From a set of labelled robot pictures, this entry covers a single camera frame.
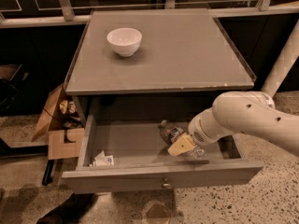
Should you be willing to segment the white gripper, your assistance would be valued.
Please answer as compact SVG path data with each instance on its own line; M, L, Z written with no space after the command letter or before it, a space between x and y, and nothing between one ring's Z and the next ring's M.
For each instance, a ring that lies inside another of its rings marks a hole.
M189 134L182 134L167 150L171 156L178 156L193 150L195 143L199 146L213 144L226 135L226 130L216 121L211 108L204 110L191 120L188 132Z

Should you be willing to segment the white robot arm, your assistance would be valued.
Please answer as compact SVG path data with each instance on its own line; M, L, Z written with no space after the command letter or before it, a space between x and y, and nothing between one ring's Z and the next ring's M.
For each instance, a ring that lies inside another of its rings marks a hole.
M262 138L299 156L299 117L275 109L273 96L299 57L299 22L290 34L260 91L229 91L195 116L188 131L168 149L178 156L225 136L244 133Z

